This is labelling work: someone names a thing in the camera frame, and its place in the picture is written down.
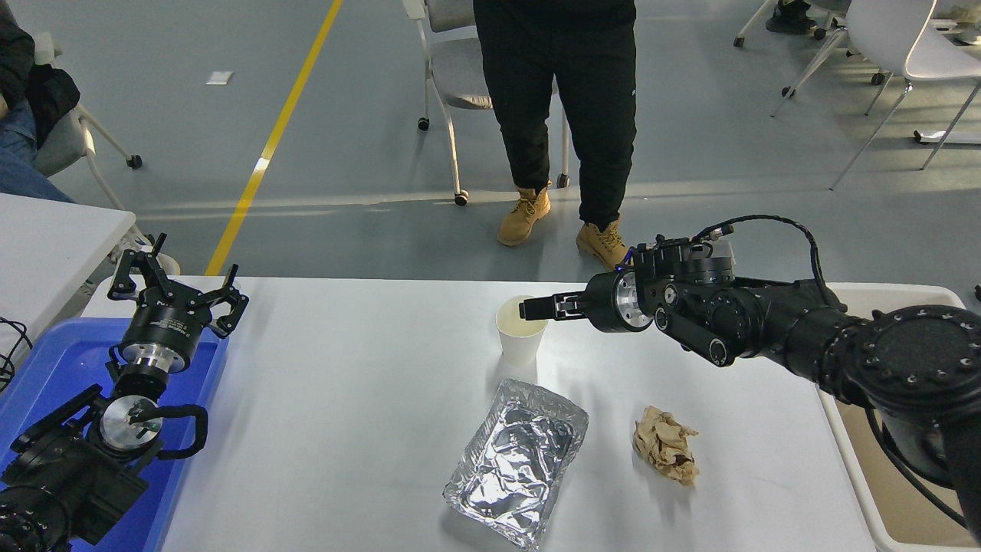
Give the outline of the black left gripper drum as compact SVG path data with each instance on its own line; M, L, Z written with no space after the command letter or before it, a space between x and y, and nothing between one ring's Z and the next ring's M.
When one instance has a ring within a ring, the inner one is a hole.
M169 363L189 363L209 323L210 315L203 310L170 307L161 301L141 304L123 335L120 352L135 363L166 349L169 353L163 357Z

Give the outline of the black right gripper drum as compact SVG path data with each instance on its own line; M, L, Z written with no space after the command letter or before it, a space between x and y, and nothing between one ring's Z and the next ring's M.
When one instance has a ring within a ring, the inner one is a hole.
M591 325L606 333L623 333L623 319L618 310L617 285L621 274L595 274L585 289L585 316Z

